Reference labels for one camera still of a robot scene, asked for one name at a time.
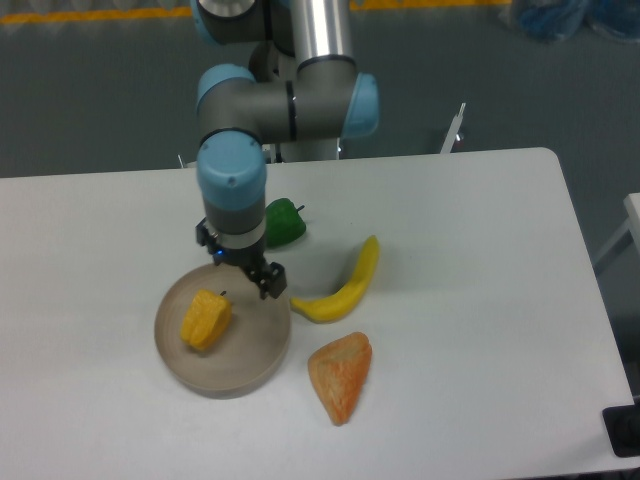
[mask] toy bell pepper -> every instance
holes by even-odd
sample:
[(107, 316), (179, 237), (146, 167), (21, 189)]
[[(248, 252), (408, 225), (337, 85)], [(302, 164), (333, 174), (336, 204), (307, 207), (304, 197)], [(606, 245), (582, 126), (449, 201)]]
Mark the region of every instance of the toy bell pepper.
[(198, 290), (182, 321), (180, 338), (193, 348), (205, 350), (226, 330), (231, 302), (209, 290)]
[(268, 248), (280, 247), (300, 238), (307, 230), (300, 214), (288, 198), (280, 198), (269, 204), (265, 217), (267, 220), (266, 241)]

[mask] green bell pepper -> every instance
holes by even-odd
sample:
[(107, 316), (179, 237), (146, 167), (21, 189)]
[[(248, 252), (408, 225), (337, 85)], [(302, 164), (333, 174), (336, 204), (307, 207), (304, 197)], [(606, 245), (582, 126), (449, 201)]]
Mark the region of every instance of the green bell pepper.
[(307, 225), (298, 212), (303, 208), (304, 205), (296, 208), (288, 198), (279, 198), (269, 204), (265, 211), (267, 248), (286, 245), (302, 236)]

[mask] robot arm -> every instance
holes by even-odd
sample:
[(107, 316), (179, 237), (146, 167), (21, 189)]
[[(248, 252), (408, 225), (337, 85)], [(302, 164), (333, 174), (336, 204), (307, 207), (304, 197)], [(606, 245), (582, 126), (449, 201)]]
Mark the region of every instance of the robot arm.
[(378, 123), (375, 79), (356, 70), (348, 0), (292, 0), (290, 11), (286, 0), (192, 3), (202, 34), (218, 41), (264, 35), (281, 51), (291, 43), (295, 50), (293, 80), (258, 83), (245, 68), (219, 65), (198, 86), (197, 175), (206, 212), (198, 242), (216, 264), (242, 268), (262, 298), (277, 298), (286, 280), (282, 266), (264, 259), (261, 145), (370, 134)]

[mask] round wooden plate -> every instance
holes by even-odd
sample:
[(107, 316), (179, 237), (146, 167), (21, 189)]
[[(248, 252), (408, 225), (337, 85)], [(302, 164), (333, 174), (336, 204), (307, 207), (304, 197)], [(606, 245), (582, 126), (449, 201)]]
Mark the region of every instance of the round wooden plate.
[[(180, 339), (180, 327), (199, 289), (220, 293), (232, 304), (227, 330), (205, 352)], [(286, 294), (260, 299), (258, 288), (239, 268), (205, 265), (178, 280), (166, 293), (156, 315), (158, 352), (185, 385), (206, 396), (245, 395), (264, 383), (284, 358), (291, 332)]]

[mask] banana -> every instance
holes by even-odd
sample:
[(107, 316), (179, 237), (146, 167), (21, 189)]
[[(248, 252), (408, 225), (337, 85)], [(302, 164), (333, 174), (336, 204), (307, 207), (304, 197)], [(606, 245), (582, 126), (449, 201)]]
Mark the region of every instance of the banana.
[(317, 300), (302, 300), (292, 297), (291, 308), (309, 320), (324, 323), (347, 315), (358, 304), (373, 278), (380, 257), (380, 244), (375, 235), (364, 242), (356, 268), (349, 281), (336, 293)]

